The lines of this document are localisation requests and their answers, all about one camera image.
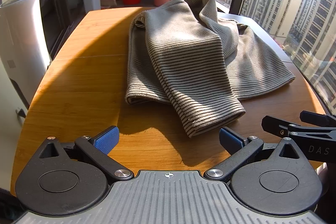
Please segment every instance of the folded clothing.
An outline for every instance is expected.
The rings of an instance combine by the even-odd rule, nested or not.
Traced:
[[[170,0],[130,25],[126,101],[171,103],[189,137],[238,119],[239,100],[294,78],[250,27],[218,18],[215,0]]]

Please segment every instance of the metal screw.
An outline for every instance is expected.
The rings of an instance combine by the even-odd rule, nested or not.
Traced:
[[[114,172],[114,175],[116,175],[119,178],[126,178],[131,175],[130,170],[127,169],[119,169],[116,172]]]
[[[223,171],[219,169],[210,169],[207,171],[207,175],[212,178],[219,178],[223,175]]]

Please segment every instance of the white air purifier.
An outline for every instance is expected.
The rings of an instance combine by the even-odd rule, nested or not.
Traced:
[[[50,64],[40,0],[8,0],[0,5],[0,58],[28,109]]]

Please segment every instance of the striped fabric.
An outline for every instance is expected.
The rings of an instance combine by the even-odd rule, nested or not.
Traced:
[[[130,26],[126,101],[171,103],[189,137],[238,119],[239,100],[294,78],[250,27],[217,18],[215,0],[170,0]]]

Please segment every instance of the wooden tabletop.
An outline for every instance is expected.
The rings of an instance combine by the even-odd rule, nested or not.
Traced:
[[[201,170],[227,158],[219,130],[189,139],[171,105],[125,103],[128,29],[132,18],[149,8],[118,8],[89,12],[66,41],[44,76],[17,145],[11,180],[15,181],[35,150],[48,136],[61,142],[94,136],[117,125],[120,141],[110,152],[116,161],[137,173],[149,170]],[[261,129],[272,115],[300,122],[302,110],[324,113],[315,93],[280,47],[252,19],[221,14],[249,24],[295,74],[293,83],[269,94],[244,100],[246,114],[230,127],[243,136],[265,142],[279,138]]]

